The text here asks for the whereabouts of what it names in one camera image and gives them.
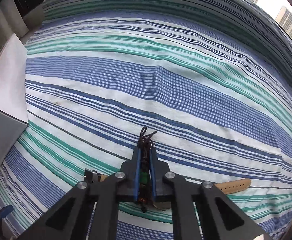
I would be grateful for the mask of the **long white cardboard box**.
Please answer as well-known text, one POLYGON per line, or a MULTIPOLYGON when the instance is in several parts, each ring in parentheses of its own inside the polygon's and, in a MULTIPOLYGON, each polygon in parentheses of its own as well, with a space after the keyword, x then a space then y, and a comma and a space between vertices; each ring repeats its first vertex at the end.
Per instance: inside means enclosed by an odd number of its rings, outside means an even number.
POLYGON ((0 50, 0 166, 28 126, 26 60, 27 49, 11 35, 0 50))

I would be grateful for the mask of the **striped blue green bedsheet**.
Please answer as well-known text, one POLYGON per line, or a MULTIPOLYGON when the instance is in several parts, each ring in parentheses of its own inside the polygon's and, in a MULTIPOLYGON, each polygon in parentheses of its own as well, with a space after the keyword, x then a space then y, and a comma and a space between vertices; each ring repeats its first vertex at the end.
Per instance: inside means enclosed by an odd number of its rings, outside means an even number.
POLYGON ((192 183, 248 178, 230 199, 273 239, 292 224, 292 40, 250 0, 45 0, 26 42, 29 124, 0 167, 14 237, 86 168, 110 175, 143 127, 192 183))

